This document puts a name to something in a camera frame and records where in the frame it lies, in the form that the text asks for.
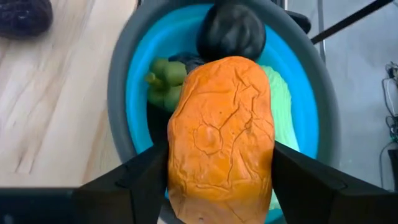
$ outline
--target wrinkled orange object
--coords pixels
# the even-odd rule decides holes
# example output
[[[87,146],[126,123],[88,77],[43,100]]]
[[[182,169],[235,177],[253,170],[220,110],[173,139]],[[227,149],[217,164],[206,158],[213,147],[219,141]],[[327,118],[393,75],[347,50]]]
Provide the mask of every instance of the wrinkled orange object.
[[[274,121],[259,65],[228,57],[192,71],[168,135],[169,198],[181,221],[264,223]]]

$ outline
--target light wood surface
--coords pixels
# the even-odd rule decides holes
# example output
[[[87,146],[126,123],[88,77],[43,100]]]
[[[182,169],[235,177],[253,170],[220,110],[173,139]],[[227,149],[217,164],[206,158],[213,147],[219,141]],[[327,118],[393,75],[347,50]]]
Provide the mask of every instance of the light wood surface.
[[[79,186],[120,164],[108,68],[136,0],[53,0],[48,34],[0,40],[0,187]]]

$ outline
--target purple object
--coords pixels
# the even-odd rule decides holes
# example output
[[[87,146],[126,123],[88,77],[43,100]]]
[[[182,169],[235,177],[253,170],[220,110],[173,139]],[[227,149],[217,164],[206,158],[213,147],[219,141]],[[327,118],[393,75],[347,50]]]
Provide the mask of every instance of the purple object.
[[[192,70],[197,68],[197,66],[204,65],[205,62],[203,59],[196,54],[189,52],[182,52],[176,55],[169,57],[169,61],[171,62],[181,62],[185,65],[185,69],[187,73],[190,73]]]
[[[37,37],[53,21],[49,0],[0,0],[0,36],[9,39]]]

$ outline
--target black round object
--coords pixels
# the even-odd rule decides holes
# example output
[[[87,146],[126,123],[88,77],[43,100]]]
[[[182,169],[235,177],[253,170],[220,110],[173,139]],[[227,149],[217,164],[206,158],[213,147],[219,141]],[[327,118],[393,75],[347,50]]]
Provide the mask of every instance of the black round object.
[[[266,28],[256,13],[236,1],[216,3],[197,36],[199,55],[214,61],[229,56],[257,60],[266,44]]]
[[[190,73],[192,70],[197,68],[197,66],[204,65],[205,61],[199,57],[199,55],[190,53],[190,52],[182,52],[176,55],[169,57],[170,62],[181,62],[185,65],[185,69],[187,73]]]

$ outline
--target pale green cabbage toy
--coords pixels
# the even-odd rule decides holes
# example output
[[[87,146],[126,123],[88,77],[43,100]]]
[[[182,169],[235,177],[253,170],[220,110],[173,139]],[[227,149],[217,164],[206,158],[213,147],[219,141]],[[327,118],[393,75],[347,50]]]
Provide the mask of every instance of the pale green cabbage toy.
[[[293,128],[292,96],[285,80],[277,71],[268,66],[261,66],[268,76],[271,89],[271,111],[274,117],[275,140],[300,151]],[[278,199],[272,190],[269,210],[280,209]]]

